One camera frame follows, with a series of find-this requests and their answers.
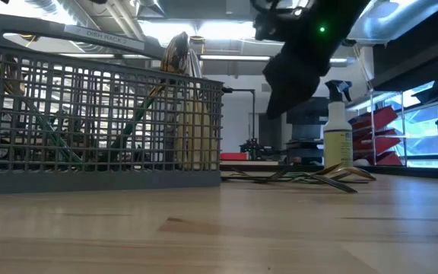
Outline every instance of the white spray bottle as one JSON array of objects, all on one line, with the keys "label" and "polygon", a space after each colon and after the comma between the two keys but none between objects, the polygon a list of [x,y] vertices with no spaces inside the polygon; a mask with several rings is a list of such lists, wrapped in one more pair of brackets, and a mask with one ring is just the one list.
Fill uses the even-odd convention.
[{"label": "white spray bottle", "polygon": [[324,127],[324,166],[341,164],[353,166],[353,128],[346,121],[346,109],[342,94],[351,101],[350,81],[331,80],[325,83],[329,89],[328,122]]}]

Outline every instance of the wooden table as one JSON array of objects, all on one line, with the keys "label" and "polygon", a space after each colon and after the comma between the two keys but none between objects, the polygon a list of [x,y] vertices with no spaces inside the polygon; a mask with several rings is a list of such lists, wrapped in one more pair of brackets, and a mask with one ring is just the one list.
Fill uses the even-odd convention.
[{"label": "wooden table", "polygon": [[438,273],[438,180],[0,195],[0,273]]}]

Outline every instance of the spray bottle trigger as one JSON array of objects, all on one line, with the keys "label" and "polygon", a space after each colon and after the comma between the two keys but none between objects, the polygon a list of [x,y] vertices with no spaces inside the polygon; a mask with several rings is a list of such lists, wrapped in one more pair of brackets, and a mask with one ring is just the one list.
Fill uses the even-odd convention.
[{"label": "spray bottle trigger", "polygon": [[346,96],[346,99],[348,99],[348,102],[351,102],[351,96],[349,95],[349,90],[345,90],[344,95]]}]

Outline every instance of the duct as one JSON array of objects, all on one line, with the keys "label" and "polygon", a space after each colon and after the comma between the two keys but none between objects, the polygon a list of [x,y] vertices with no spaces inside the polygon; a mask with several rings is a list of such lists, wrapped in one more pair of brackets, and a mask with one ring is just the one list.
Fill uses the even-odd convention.
[{"label": "duct", "polygon": [[107,11],[113,16],[114,21],[121,27],[122,31],[126,33],[126,36],[129,38],[133,38],[133,33],[129,31],[128,27],[122,22],[116,10],[112,7],[109,2],[106,2]]},{"label": "duct", "polygon": [[129,27],[131,28],[131,30],[135,34],[136,38],[138,38],[141,41],[146,41],[146,37],[143,34],[143,30],[140,28],[139,25],[138,26],[136,25],[137,22],[135,23],[131,19],[128,11],[122,5],[121,1],[119,1],[119,0],[110,0],[110,1],[118,9],[119,13],[122,15],[122,17],[125,19],[126,23],[129,25]]},{"label": "duct", "polygon": [[[92,21],[89,14],[75,0],[25,0],[26,3],[41,9],[45,14],[67,13],[81,27],[89,27],[99,30],[100,28]],[[75,42],[86,53],[107,53],[109,50],[103,46],[89,43]]]},{"label": "duct", "polygon": [[360,43],[388,43],[437,11],[438,0],[372,0],[348,38]]}]

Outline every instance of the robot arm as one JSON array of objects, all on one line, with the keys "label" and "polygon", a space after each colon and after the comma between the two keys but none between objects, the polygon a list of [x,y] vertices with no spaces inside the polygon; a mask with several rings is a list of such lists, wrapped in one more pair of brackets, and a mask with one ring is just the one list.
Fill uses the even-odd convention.
[{"label": "robot arm", "polygon": [[274,119],[313,96],[370,0],[310,0],[306,8],[277,8],[279,0],[267,0],[270,8],[250,2],[259,12],[255,38],[285,42],[263,70],[271,86],[267,115]]}]

